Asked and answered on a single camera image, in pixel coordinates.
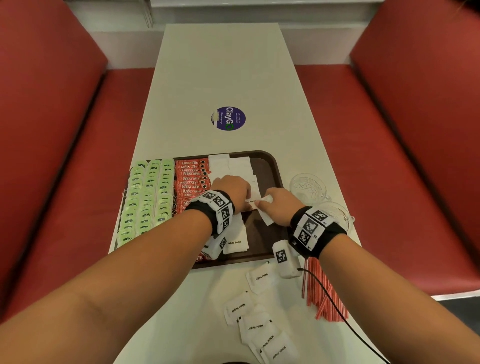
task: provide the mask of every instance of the wristband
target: wristband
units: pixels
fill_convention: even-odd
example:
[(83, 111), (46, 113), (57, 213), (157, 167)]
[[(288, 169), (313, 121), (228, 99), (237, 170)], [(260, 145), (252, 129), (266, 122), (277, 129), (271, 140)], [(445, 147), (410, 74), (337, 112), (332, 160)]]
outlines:
[(306, 206), (293, 215), (290, 245), (303, 257), (318, 258), (326, 245), (338, 234), (346, 234), (334, 218), (316, 207)]
[(193, 198), (187, 209), (202, 211), (212, 223), (212, 235), (221, 234), (230, 226), (235, 207), (230, 196), (224, 191), (209, 190)]

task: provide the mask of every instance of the dark floor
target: dark floor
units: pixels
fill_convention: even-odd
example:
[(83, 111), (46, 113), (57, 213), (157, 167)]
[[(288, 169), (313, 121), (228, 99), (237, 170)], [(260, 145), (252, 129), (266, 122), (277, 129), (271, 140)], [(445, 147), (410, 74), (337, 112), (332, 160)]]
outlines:
[(439, 303), (480, 335), (480, 297), (459, 298)]

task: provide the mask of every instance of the round purple sticker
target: round purple sticker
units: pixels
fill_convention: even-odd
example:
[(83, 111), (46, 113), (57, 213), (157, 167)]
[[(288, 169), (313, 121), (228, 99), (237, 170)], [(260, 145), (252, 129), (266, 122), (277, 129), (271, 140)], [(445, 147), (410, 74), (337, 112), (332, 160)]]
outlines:
[(245, 114), (233, 106), (224, 106), (216, 110), (211, 117), (212, 124), (220, 130), (236, 130), (245, 124)]

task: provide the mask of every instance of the glass cup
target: glass cup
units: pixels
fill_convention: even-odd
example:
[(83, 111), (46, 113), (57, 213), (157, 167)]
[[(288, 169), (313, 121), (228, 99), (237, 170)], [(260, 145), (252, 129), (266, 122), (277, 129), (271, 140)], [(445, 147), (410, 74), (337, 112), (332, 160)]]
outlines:
[(327, 215), (335, 219), (335, 222), (340, 225), (346, 232), (349, 232), (353, 226), (355, 218), (350, 216), (347, 208), (333, 201), (323, 201), (317, 205)]
[(303, 204), (313, 206), (327, 196), (327, 188), (320, 178), (309, 173), (300, 173), (290, 181), (290, 192)]

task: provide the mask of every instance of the hand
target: hand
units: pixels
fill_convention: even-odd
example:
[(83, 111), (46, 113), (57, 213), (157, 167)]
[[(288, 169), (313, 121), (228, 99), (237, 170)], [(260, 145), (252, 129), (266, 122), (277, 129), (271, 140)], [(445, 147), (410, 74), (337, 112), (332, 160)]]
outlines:
[(225, 191), (230, 196), (235, 206), (235, 215), (252, 209), (252, 206), (245, 201), (251, 197), (250, 184), (242, 177), (227, 175), (215, 178), (211, 189)]
[(305, 205), (292, 192), (285, 188), (269, 188), (266, 195), (273, 197), (273, 202), (255, 201), (255, 205), (266, 212), (278, 225), (290, 226), (293, 215)]

